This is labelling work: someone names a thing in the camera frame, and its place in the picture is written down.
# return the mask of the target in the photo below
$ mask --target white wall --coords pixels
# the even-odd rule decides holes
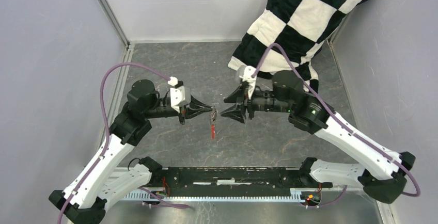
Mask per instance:
[[[97,0],[0,0],[0,10],[0,223],[55,223],[49,194],[94,153],[100,80],[124,47]]]
[[[417,157],[412,172],[423,194],[394,203],[402,224],[436,222],[437,20],[436,0],[371,0],[353,11],[334,42],[360,128]]]
[[[240,40],[267,0],[108,0],[131,41]]]

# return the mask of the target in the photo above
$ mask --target metal frame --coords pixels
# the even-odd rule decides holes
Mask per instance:
[[[115,14],[114,14],[114,12],[112,11],[108,1],[107,0],[98,0],[98,1],[99,1],[99,4],[101,5],[103,11],[105,12],[106,16],[108,17],[109,21],[111,22],[113,28],[115,29],[120,41],[126,46],[127,50],[125,52],[123,62],[131,61],[135,43],[188,42],[188,41],[170,41],[170,40],[130,42],[129,39],[126,37],[120,23],[118,22]],[[333,50],[333,42],[336,41],[336,38],[340,34],[341,30],[343,29],[343,27],[344,27],[344,25],[347,22],[349,17],[350,17],[350,15],[347,15],[343,19],[343,21],[341,22],[339,27],[335,30],[335,32],[328,39],[328,44],[332,50],[332,54],[333,54],[335,61],[336,61],[336,55],[335,55],[334,50]],[[224,40],[222,40],[221,39],[221,40],[214,40],[214,41],[240,41],[240,40],[237,40],[237,39],[230,39],[230,40],[224,39]],[[206,42],[206,40],[202,40],[202,41],[196,40],[196,41],[190,41],[190,42]],[[128,74],[128,67],[121,68],[121,70],[118,74],[118,77],[117,77],[117,82],[116,82],[114,91],[113,91],[113,98],[111,100],[111,105],[110,105],[110,108],[108,110],[109,121],[112,121],[114,119],[114,117],[116,116],[116,114],[118,113],[124,85],[125,85],[126,78],[127,78],[127,74]],[[101,136],[100,141],[103,141],[103,139],[104,139],[104,132],[102,131],[102,136]],[[118,178],[120,176],[120,174],[123,173],[125,170],[126,170],[125,168],[120,168],[120,167],[116,168],[116,170],[111,175],[110,181]],[[377,204],[378,204],[378,209],[380,211],[380,214],[382,216],[383,223],[384,224],[395,224],[396,221],[394,220],[393,211],[392,211],[392,208],[390,207],[390,205],[379,203],[379,202],[377,202]]]
[[[125,33],[123,32],[123,29],[120,26],[120,23],[117,21],[117,18],[114,15],[114,12],[112,11],[111,7],[109,6],[108,1],[107,0],[98,0],[98,1],[99,4],[102,6],[102,9],[105,12],[106,16],[108,17],[109,21],[111,22],[114,29],[116,30],[116,33],[120,38],[120,41],[125,45],[125,47],[128,47],[130,45],[129,39],[126,37]]]
[[[335,52],[335,50],[334,50],[334,48],[333,48],[333,42],[336,41],[336,38],[337,38],[338,35],[340,34],[340,30],[341,30],[341,28],[343,28],[344,24],[347,22],[347,20],[348,20],[349,17],[350,17],[350,15],[348,15],[348,16],[342,21],[341,25],[339,26],[338,31],[336,31],[336,33],[333,34],[333,36],[332,36],[332,38],[330,39],[330,41],[327,42],[328,45],[329,45],[329,47],[330,47],[330,51],[332,52],[332,56],[333,56],[333,58],[334,58],[334,60],[335,60],[336,66],[337,66],[337,68],[338,68],[338,71],[339,71],[339,75],[340,75],[340,78],[341,78],[342,84],[343,84],[344,86],[345,86],[345,81],[344,81],[343,74],[342,74],[341,70],[339,69],[339,64],[338,64],[338,61],[337,61],[337,59],[336,59],[336,58],[337,58],[337,57],[336,57],[336,52]],[[347,100],[348,100],[349,103],[351,103],[350,95],[348,94],[348,89],[347,89],[346,87],[344,87],[344,89],[345,89],[345,91],[346,91]],[[351,113],[353,114],[354,122],[356,123],[356,127],[357,127],[359,130],[362,129],[361,126],[360,126],[360,124],[357,122],[357,114],[356,114],[354,108],[353,108],[352,106],[350,106],[350,108],[351,108]],[[397,221],[396,221],[395,218],[394,218],[394,210],[393,210],[393,208],[391,207],[391,205],[389,205],[389,204],[385,204],[385,203],[381,203],[381,202],[377,202],[377,207],[378,207],[379,212],[380,212],[380,215],[381,215],[381,217],[382,217],[382,223],[383,223],[383,224],[396,224],[396,223],[397,223]]]
[[[242,38],[229,38],[229,39],[170,39],[170,40],[132,40],[131,43],[136,44],[148,44],[148,43],[178,43],[178,42],[240,42]]]

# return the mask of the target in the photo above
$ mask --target metal edge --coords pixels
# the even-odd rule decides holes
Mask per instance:
[[[394,218],[394,211],[391,205],[377,202],[377,208],[379,209],[380,215],[382,217],[383,224],[396,224]]]
[[[122,62],[130,62],[132,59],[132,54],[134,52],[135,44],[129,45],[128,49],[125,51]],[[126,82],[126,78],[128,77],[129,67],[121,67],[119,73],[117,75],[117,80],[113,88],[112,99],[110,101],[110,106],[108,109],[108,122],[112,123],[117,113],[119,112],[120,101],[123,97],[123,89]],[[96,151],[98,150],[100,144],[105,139],[105,128],[103,127],[101,130],[101,137],[99,142],[96,145]]]
[[[240,42],[242,38],[218,39],[175,39],[175,40],[133,40],[131,43],[177,43],[177,42]]]
[[[344,90],[345,90],[346,95],[347,95],[348,104],[350,105],[350,109],[351,109],[351,113],[353,115],[354,122],[356,123],[356,127],[360,130],[361,125],[358,123],[356,111],[354,110],[353,106],[351,105],[351,98],[350,98],[350,95],[348,93],[348,88],[345,84],[342,71],[341,71],[339,64],[338,64],[338,61],[337,61],[337,56],[336,56],[336,52],[335,52],[335,49],[333,46],[333,42],[334,42],[334,40],[328,42],[328,45],[330,47],[330,51],[332,52],[332,56],[333,56],[334,61],[336,63],[336,67],[338,68],[338,72],[339,72],[342,84],[344,86]],[[376,201],[376,202],[377,202],[377,208],[379,210],[380,216],[382,217],[383,224],[396,224],[397,222],[394,218],[394,210],[391,208],[391,206],[389,204],[381,203],[379,201]]]
[[[109,21],[113,25],[114,29],[116,30],[116,33],[118,37],[120,38],[121,42],[128,47],[130,45],[129,39],[126,37],[125,33],[123,32],[122,27],[120,26],[120,23],[117,21],[116,16],[114,15],[113,10],[111,9],[111,6],[109,5],[107,0],[98,0],[100,6],[102,7],[103,11],[105,12],[106,16],[108,17]]]
[[[339,24],[339,26],[337,27],[337,29],[329,36],[328,38],[328,42],[335,42],[336,38],[338,37],[338,35],[340,34],[341,30],[343,29],[343,27],[345,26],[345,24],[347,23],[348,19],[351,17],[351,14],[354,12],[355,9],[353,9],[352,11],[350,11],[341,21],[341,23]]]
[[[116,169],[114,169],[114,171],[109,176],[108,183],[110,181],[113,181],[113,180],[117,179],[118,177],[122,176],[125,172],[128,172],[127,167],[116,167]],[[334,185],[332,188],[324,188],[323,191],[341,191],[342,188],[343,188],[343,185]],[[302,192],[317,190],[316,188],[290,188],[290,189],[295,190],[295,191],[302,191]],[[347,191],[363,191],[363,190],[360,188],[348,187]]]
[[[215,169],[215,168],[224,168],[224,167],[193,167],[193,168]],[[229,166],[226,168],[244,169],[246,167]],[[299,167],[286,167],[286,170],[298,170],[298,169],[299,169]],[[109,177],[110,177],[110,179],[116,179],[127,171],[128,171],[127,167],[116,167]]]
[[[336,68],[338,69],[339,76],[340,76],[340,78],[341,78],[341,82],[342,82],[342,85],[343,85],[343,88],[344,88],[345,94],[346,94],[346,96],[347,96],[348,105],[350,106],[351,113],[352,113],[352,115],[353,115],[353,120],[354,120],[354,122],[355,122],[355,124],[356,124],[356,128],[358,128],[358,129],[360,130],[361,127],[360,127],[359,124],[357,123],[357,114],[356,114],[356,111],[355,111],[354,108],[353,108],[353,105],[351,104],[350,94],[348,93],[348,89],[347,89],[347,85],[345,84],[344,76],[343,76],[343,74],[342,74],[342,72],[341,72],[341,68],[340,68],[340,66],[339,66],[338,60],[336,59],[337,57],[336,57],[335,49],[334,49],[334,47],[333,47],[333,43],[332,43],[332,42],[328,42],[328,41],[327,41],[327,43],[328,43],[328,45],[329,45],[330,51],[332,52],[332,56],[333,56],[333,59],[334,59],[335,64],[336,64]]]
[[[127,167],[116,167],[114,169],[114,171],[111,173],[111,175],[109,176],[109,178],[106,181],[106,183],[108,184],[108,183],[116,180],[118,177],[121,177],[126,172],[128,172]],[[324,191],[325,190],[327,190],[327,191],[340,191],[341,188],[342,187],[333,187],[333,188],[330,188],[330,189],[324,189]],[[316,188],[303,188],[303,191],[315,191],[315,190],[317,190],[317,189]],[[301,196],[302,190],[301,190],[301,188],[290,188],[290,192],[291,192],[291,197],[299,198]],[[191,197],[176,197],[175,199],[170,198],[170,199],[164,199],[164,200],[167,200],[167,201],[178,201],[178,200],[181,200],[181,201],[198,201],[198,200],[205,200],[205,199],[202,199],[202,197],[194,197],[193,199],[190,199],[190,198]]]
[[[162,190],[163,188],[145,188],[150,191]],[[164,197],[164,201],[172,202],[305,202],[301,200],[300,191],[290,191],[290,196],[270,196],[270,197]],[[143,192],[140,189],[135,189],[128,193],[120,201],[158,201],[151,197],[150,194]]]

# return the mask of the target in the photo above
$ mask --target gray speckled surface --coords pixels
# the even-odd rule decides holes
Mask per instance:
[[[133,62],[140,62],[165,75],[184,81],[192,95],[215,105],[218,111],[230,106],[223,98],[237,88],[235,71],[227,67],[238,42],[136,44]],[[320,94],[350,123],[352,113],[338,69],[329,47],[313,60],[319,73]],[[167,82],[140,68],[129,69],[122,103],[132,84],[149,79],[162,94]],[[258,79],[265,89],[271,82]],[[299,166],[306,157],[352,163],[354,160],[334,145],[300,131],[288,122],[288,115],[256,113],[253,120],[240,124],[218,116],[216,139],[210,136],[209,115],[202,114],[180,125],[178,118],[152,119],[152,130],[120,164],[135,157],[150,156],[163,166]]]

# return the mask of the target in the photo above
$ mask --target black and white checkered fabric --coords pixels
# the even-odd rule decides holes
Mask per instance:
[[[318,74],[310,60],[346,14],[364,1],[367,0],[268,0],[265,11],[248,29],[228,67],[234,70],[246,65],[256,67],[265,49],[278,43],[303,79],[317,91]],[[268,53],[259,77],[271,78],[281,70],[290,67],[274,48]]]

